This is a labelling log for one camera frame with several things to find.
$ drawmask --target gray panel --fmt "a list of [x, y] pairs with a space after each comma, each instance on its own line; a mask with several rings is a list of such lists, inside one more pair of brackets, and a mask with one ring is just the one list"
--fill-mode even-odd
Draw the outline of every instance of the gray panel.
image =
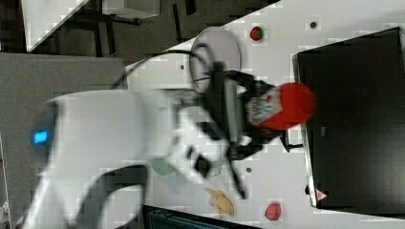
[[114, 58], [11, 53], [0, 53], [0, 64], [0, 133], [14, 227], [37, 183], [30, 146], [41, 105], [62, 94], [108, 89], [125, 69]]

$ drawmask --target white sticker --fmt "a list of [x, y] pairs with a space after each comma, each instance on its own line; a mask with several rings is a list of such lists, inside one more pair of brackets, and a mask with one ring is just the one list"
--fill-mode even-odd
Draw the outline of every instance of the white sticker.
[[283, 111], [280, 88], [274, 87], [260, 97], [251, 98], [246, 104], [246, 111], [248, 121], [255, 125]]

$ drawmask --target yellow object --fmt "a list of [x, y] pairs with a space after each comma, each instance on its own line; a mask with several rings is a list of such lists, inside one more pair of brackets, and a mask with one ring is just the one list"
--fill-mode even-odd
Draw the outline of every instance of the yellow object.
[[233, 210], [233, 205], [230, 202], [229, 198], [225, 196], [225, 194], [221, 190], [212, 190], [209, 188], [206, 188], [205, 191], [211, 195], [211, 197], [214, 198], [214, 205], [215, 205], [215, 211], [219, 215], [220, 219], [222, 218], [222, 213], [226, 212], [229, 215], [233, 215], [234, 210]]

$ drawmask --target blue light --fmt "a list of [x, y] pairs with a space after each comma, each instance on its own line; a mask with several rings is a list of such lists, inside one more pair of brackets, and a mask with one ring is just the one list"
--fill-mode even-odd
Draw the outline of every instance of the blue light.
[[48, 137], [48, 132], [46, 132], [46, 131], [37, 132], [33, 136], [33, 143], [34, 144], [43, 143], [47, 140], [47, 137]]

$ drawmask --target light green object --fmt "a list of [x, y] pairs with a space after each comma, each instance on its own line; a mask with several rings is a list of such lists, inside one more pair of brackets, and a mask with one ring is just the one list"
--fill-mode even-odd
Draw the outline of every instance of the light green object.
[[163, 159], [154, 159], [151, 162], [153, 170], [161, 176], [173, 173], [173, 167]]

